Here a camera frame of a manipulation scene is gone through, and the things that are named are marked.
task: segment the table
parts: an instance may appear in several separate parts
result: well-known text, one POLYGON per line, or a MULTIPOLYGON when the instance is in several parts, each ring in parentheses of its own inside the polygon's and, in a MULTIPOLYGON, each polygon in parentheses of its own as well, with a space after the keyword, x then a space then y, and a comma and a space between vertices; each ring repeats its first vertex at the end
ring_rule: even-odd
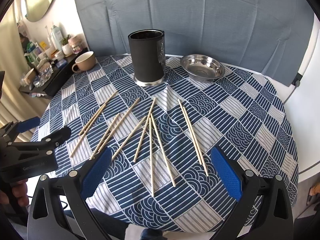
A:
MULTIPOLYGON (((121 124, 108 146, 115 152, 136 124, 147 115, 157 97, 153 116, 175 177, 173 187, 153 132, 155 198, 151 197, 148 131, 137 162, 134 153, 140 127, 117 155, 101 180, 90 207, 128 223, 170 231, 216 231, 235 205, 210 161, 210 151, 219 145, 227 156, 257 175, 280 174, 291 205, 297 200, 298 159, 284 106, 273 85, 262 75, 225 65, 226 74, 215 82, 191 79, 177 57, 166 57, 165 83, 139 87, 133 81, 131 56, 98 58, 87 72, 74 74, 55 95, 41 118, 32 140, 68 125, 71 138, 56 149, 56 176, 79 169, 95 149, 117 113, 124 112, 137 97, 140 102, 121 124), (115 91, 102 114, 87 133, 75 155, 69 155, 79 140, 83 125, 115 91), (208 167, 199 165, 178 105, 183 102, 208 167)), ((261 197, 257 197, 246 225, 253 222, 261 197)))

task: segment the stainless steel bowl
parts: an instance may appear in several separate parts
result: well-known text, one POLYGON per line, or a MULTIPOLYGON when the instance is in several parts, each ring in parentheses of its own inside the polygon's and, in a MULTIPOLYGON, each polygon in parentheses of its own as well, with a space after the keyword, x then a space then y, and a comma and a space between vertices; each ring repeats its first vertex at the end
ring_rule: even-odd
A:
POLYGON ((192 54, 181 58, 181 66, 198 81, 213 81, 224 75, 224 66, 214 58, 192 54))

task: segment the succulent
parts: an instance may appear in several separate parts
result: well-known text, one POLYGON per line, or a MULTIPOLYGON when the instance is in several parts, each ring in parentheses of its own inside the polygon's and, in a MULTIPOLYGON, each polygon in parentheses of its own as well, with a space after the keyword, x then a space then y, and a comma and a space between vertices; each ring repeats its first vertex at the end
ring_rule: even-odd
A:
POLYGON ((69 39, 70 39, 70 35, 68 34, 67 37, 65 37, 65 38, 62 39, 62 46, 67 45, 69 39))

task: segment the finger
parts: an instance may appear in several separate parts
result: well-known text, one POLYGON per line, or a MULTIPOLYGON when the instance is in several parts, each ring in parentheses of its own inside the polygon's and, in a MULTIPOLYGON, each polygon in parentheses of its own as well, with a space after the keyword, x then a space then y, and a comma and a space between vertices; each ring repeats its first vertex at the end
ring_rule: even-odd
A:
POLYGON ((23 183, 26 183, 27 181, 28 181, 28 179, 24 179, 24 180, 18 181, 17 183, 18 183, 18 184, 23 184, 23 183))
POLYGON ((29 198, 27 196, 18 198, 18 204, 21 207, 27 206, 29 204, 29 198))
POLYGON ((0 191, 0 203, 1 204, 9 204, 8 196, 2 191, 0 191))
POLYGON ((27 184, 21 184, 12 188, 15 197, 24 197, 28 192, 27 184))

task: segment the chopstick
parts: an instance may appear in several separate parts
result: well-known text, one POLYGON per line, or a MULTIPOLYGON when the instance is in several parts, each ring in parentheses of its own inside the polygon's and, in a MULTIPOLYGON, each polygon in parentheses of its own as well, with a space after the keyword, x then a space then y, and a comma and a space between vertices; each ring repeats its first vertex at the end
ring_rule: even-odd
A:
POLYGON ((152 120, 149 117, 149 147, 150 147, 150 183, 151 183, 151 196, 155 196, 155 188, 153 185, 153 167, 152 167, 152 120))
POLYGON ((149 118, 150 118, 150 114, 151 114, 151 112, 152 112, 152 108, 153 108, 155 102, 156 102, 156 98, 153 99, 153 102, 152 102, 151 107, 150 107, 150 109, 149 109, 149 113, 148 113, 148 117, 147 117, 147 120, 146 120, 146 124, 144 125, 143 131, 142 131, 142 134, 141 134, 141 137, 140 137, 140 141, 139 141, 139 143, 138 143, 138 147, 137 147, 136 153, 135 153, 134 158, 133 158, 133 162, 134 162, 134 163, 135 163, 136 160, 137 160, 138 153, 139 153, 139 151, 140 151, 140 147, 141 147, 141 144, 142 144, 143 136, 144 136, 144 134, 145 134, 145 132, 146 132, 146 129, 147 129, 147 126, 148 126, 148 121, 149 121, 149 118))
POLYGON ((92 126, 92 124, 97 120, 98 116, 101 114, 102 110, 104 107, 100 108, 100 110, 98 111, 98 114, 95 116, 95 118, 92 120, 92 122, 89 124, 89 126, 87 127, 87 129, 84 131, 83 135, 80 137, 80 140, 78 141, 76 147, 73 149, 72 153, 70 154, 70 157, 73 156, 73 154, 75 153, 75 151, 77 150, 78 146, 80 145, 82 139, 84 138, 84 136, 86 135, 86 133, 89 131, 90 127, 92 126))
POLYGON ((200 158, 201 158, 201 161, 202 161, 202 165, 203 165, 203 168, 204 168, 204 172, 205 172, 205 174, 207 175, 207 177, 209 177, 208 170, 207 170, 207 165, 205 164, 205 161, 204 161, 204 159, 203 159, 202 152, 201 152, 201 149, 200 149, 200 146, 199 146, 199 143, 198 143, 196 134, 195 134, 195 132, 194 132, 194 130, 193 130, 193 128, 192 128, 192 125, 191 125, 190 119, 189 119, 189 117, 188 117, 186 108, 183 107, 183 110, 184 110, 184 112, 185 112, 185 114, 186 114, 186 117, 187 117, 189 126, 190 126, 190 128, 191 128, 192 135, 193 135, 193 137, 194 137, 194 139, 195 139, 195 141, 196 141, 196 145, 197 145, 197 148, 198 148, 198 151, 199 151, 199 154, 200 154, 200 158))
POLYGON ((183 106, 182 106, 182 104, 181 104, 181 102, 180 102, 179 99, 178 99, 178 102, 179 102, 179 105, 180 105, 180 108, 181 108, 181 111, 182 111, 184 120, 185 120, 186 123, 187 123, 187 127, 188 127, 188 130, 189 130, 189 132, 190 132, 191 140, 192 140, 193 146, 195 147, 195 150, 196 150, 196 154, 197 154, 197 157, 198 157, 198 161, 199 161, 200 165, 202 165, 202 161, 201 161, 201 158, 200 158, 200 152, 199 152, 199 149, 198 149, 198 147, 197 147, 197 144, 196 144, 196 141, 195 141, 195 139, 194 139, 194 136, 193 136, 193 134, 192 134, 191 128, 190 128, 191 123, 189 124, 188 119, 187 119, 187 112, 185 112, 185 111, 183 110, 183 106))
POLYGON ((136 125, 136 127, 131 131, 131 133, 127 136, 127 138, 124 140, 124 142, 121 144, 121 146, 119 147, 119 149, 115 152, 115 154, 112 156, 112 161, 115 159, 115 157, 117 156, 117 154, 121 151, 121 149, 124 147, 124 145, 127 143, 127 141, 129 141, 130 137, 134 134, 134 132, 139 128, 139 126, 143 123, 144 119, 146 118, 146 116, 144 118, 141 119, 141 121, 136 125))
POLYGON ((109 141, 109 139, 111 138, 111 136, 115 133, 116 129, 119 127, 119 125, 122 123, 122 121, 126 118, 126 116, 130 113, 130 111, 132 110, 132 108, 134 108, 134 106, 139 102, 140 98, 137 98, 136 101, 132 104, 132 106, 130 106, 130 108, 128 109, 128 111, 124 114, 124 117, 122 117, 119 121, 119 123, 116 125, 116 127, 111 131, 111 133, 109 134, 109 136, 107 137, 107 139, 104 141, 104 143, 102 144, 102 146, 99 148, 98 151, 101 151, 102 148, 107 144, 107 142, 109 141))
POLYGON ((96 117, 96 115, 98 114, 98 112, 100 111, 101 108, 105 108, 107 103, 110 101, 110 99, 118 92, 118 90, 116 90, 104 103, 102 106, 100 106, 100 108, 97 110, 97 112, 90 118, 90 120, 86 123, 86 125, 82 128, 82 130, 80 131, 79 135, 82 134, 82 132, 87 128, 87 126, 90 124, 90 122, 92 122, 92 120, 96 117))
POLYGON ((169 173, 169 175, 170 175, 170 179, 171 179, 172 185, 175 187, 175 186, 176 186, 176 183, 174 182, 174 178, 173 178, 173 176, 172 176, 172 173, 171 173, 171 170, 170 170, 170 166, 169 166, 167 157, 165 156, 165 153, 164 153, 164 149, 163 149, 163 146, 162 146, 162 142, 161 142, 161 139, 160 139, 160 135, 159 135, 158 130, 157 130, 157 127, 156 127, 155 119, 153 118, 153 115, 152 115, 152 114, 150 115, 150 117, 151 117, 151 120, 152 120, 153 128, 155 129, 155 132, 156 132, 156 135, 157 135, 157 139, 158 139, 158 142, 159 142, 159 146, 160 146, 160 149, 161 149, 161 152, 162 152, 162 156, 163 156, 165 165, 167 166, 168 173, 169 173))
POLYGON ((111 122, 111 124, 109 125, 108 129, 106 130, 106 132, 104 133, 104 135, 102 136, 101 140, 99 141, 97 147, 95 148, 94 152, 92 153, 92 155, 90 156, 89 160, 92 160, 94 158, 94 155, 96 154, 96 152, 98 151, 100 145, 103 143, 104 138, 107 136, 108 132, 111 130, 113 124, 116 122, 118 116, 120 115, 120 113, 118 113, 116 115, 116 117, 113 119, 113 121, 111 122))

